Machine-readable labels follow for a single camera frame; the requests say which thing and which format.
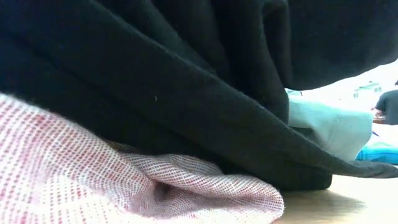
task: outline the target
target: white and red fabric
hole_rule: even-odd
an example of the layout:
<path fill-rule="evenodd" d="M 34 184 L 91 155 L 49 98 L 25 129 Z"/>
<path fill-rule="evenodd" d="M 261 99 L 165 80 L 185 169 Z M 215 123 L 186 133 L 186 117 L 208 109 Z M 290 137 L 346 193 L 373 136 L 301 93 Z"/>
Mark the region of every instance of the white and red fabric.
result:
<path fill-rule="evenodd" d="M 259 179 L 120 147 L 0 94 L 1 223 L 271 223 L 283 214 L 280 193 Z"/>

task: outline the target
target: person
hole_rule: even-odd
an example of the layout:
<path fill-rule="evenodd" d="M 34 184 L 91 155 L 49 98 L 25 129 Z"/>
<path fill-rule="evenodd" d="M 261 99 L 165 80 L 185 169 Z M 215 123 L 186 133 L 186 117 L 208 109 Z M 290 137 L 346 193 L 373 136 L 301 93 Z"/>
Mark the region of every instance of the person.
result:
<path fill-rule="evenodd" d="M 376 116 L 384 116 L 383 124 L 398 125 L 398 89 L 383 93 L 374 110 Z"/>

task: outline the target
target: black garment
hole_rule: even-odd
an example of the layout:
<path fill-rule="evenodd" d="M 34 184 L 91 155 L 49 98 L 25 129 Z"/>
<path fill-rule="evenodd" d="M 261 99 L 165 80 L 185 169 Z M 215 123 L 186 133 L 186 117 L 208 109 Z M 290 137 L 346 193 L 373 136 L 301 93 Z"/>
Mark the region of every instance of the black garment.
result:
<path fill-rule="evenodd" d="M 398 90 L 383 93 L 376 104 L 376 109 L 384 114 L 384 124 L 398 124 Z"/>
<path fill-rule="evenodd" d="M 286 125 L 284 87 L 398 57 L 398 1 L 353 2 L 0 1 L 0 91 L 143 153 L 197 156 L 281 190 L 325 189 L 332 174 L 398 177 Z"/>

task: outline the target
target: wooden table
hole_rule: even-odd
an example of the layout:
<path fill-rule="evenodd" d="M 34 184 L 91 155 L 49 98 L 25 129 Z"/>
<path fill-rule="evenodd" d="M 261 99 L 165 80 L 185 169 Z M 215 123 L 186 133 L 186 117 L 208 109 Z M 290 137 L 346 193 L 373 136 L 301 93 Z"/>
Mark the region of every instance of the wooden table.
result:
<path fill-rule="evenodd" d="M 335 176 L 328 190 L 284 194 L 285 214 L 275 224 L 397 224 L 398 179 Z"/>

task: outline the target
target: black cloth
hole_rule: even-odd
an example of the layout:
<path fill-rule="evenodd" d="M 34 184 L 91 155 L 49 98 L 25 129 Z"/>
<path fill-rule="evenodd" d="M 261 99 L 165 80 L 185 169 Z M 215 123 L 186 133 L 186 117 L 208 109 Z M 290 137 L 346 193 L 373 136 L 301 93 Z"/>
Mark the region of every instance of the black cloth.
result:
<path fill-rule="evenodd" d="M 398 90 L 383 93 L 376 103 L 376 109 L 383 112 L 383 124 L 398 124 Z"/>
<path fill-rule="evenodd" d="M 398 177 L 288 128 L 284 90 L 393 62 L 397 10 L 395 0 L 3 0 L 0 91 L 142 153 L 196 156 L 281 190 L 325 189 L 332 174 Z"/>

